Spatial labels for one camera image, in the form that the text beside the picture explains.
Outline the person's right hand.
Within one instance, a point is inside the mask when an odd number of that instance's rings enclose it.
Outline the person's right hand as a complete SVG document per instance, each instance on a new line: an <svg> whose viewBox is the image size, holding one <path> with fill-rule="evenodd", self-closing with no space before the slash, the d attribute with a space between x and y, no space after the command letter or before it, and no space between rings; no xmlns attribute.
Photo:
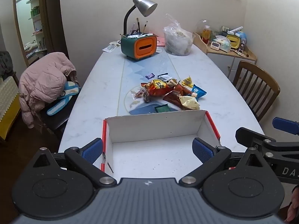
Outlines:
<svg viewBox="0 0 299 224"><path fill-rule="evenodd" d="M287 211L287 218L284 220L285 223L290 223L293 221L298 212L298 206L299 206L299 193L298 193L298 186L296 186L291 194L291 204Z"/></svg>

